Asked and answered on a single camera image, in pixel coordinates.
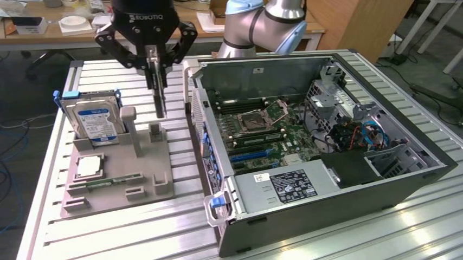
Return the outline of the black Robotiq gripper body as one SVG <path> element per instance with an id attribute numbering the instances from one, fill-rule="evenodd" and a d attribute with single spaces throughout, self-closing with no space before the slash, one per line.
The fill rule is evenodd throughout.
<path id="1" fill-rule="evenodd" d="M 177 26 L 179 15 L 169 0 L 113 0 L 111 23 L 135 46 L 164 45 Z"/>

